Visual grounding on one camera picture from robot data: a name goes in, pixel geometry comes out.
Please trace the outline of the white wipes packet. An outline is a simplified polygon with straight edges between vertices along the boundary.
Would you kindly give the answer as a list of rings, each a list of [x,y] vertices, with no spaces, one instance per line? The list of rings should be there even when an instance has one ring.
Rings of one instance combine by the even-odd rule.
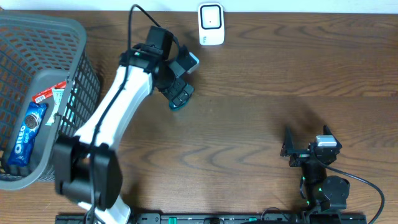
[[[45,124],[46,126],[51,126],[55,122],[55,114],[58,112],[64,91],[65,91],[64,89],[53,89],[52,90],[54,106],[53,106],[52,113]]]

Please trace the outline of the red coffee stick sachet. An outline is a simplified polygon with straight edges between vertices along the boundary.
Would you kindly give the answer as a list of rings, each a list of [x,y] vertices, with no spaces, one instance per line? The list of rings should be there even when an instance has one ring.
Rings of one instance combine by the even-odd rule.
[[[40,93],[34,95],[32,97],[32,101],[34,103],[39,104],[41,101],[44,101],[45,99],[50,98],[53,95],[53,93],[52,93],[53,89],[64,89],[66,87],[66,85],[67,85],[67,82],[62,81],[54,86],[51,86],[50,88],[47,88],[47,89],[41,91]]]

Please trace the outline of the blue Oreo pack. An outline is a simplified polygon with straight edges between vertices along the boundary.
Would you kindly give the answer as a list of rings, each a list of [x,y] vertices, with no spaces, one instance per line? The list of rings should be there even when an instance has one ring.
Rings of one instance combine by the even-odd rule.
[[[47,110],[46,104],[30,102],[20,126],[17,139],[7,160],[9,165],[27,166],[34,148],[35,138]]]

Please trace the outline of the blue mouthwash bottle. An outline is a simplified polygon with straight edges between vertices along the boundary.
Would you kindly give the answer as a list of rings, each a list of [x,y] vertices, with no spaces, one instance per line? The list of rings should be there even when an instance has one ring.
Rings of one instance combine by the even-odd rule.
[[[176,97],[169,101],[169,108],[172,111],[180,110],[183,108],[190,100],[190,97]]]

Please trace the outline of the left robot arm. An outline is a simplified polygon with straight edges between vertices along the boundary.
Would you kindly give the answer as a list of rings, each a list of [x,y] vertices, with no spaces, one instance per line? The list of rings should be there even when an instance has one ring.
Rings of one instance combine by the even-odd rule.
[[[89,120],[72,136],[53,145],[55,190],[86,209],[83,223],[127,223],[131,209],[120,195],[123,175],[117,150],[134,113],[159,90],[173,110],[184,107],[194,88],[182,75],[192,73],[199,59],[186,46],[169,58],[176,36],[152,26],[143,44],[127,46],[111,88]]]

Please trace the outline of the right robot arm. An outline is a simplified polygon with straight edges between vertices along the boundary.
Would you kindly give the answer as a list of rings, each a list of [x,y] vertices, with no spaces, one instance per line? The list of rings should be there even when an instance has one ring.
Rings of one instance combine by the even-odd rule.
[[[290,129],[285,129],[280,156],[289,158],[289,166],[302,169],[300,193],[314,212],[340,211],[346,208],[349,182],[326,173],[329,165],[336,161],[341,148],[341,143],[326,125],[323,127],[323,134],[316,136],[305,149],[296,149]]]

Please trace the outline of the grey plastic basket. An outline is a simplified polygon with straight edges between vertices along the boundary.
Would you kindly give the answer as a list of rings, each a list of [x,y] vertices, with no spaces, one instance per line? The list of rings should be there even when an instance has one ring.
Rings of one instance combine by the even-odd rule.
[[[50,158],[60,135],[72,136],[95,110],[100,81],[85,50],[86,31],[73,20],[1,13],[1,188],[53,181]],[[25,166],[10,165],[31,103],[47,107]]]

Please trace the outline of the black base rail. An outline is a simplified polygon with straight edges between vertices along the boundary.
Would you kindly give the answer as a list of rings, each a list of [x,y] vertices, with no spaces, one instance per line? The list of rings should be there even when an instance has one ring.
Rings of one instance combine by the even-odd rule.
[[[117,220],[115,218],[96,217],[95,223],[130,223],[130,224],[240,224],[240,223],[340,223],[366,224],[364,215],[358,214],[313,214],[304,218],[301,214],[284,213],[275,209],[267,209],[263,214],[256,215],[179,215],[160,213],[138,213],[129,218]]]

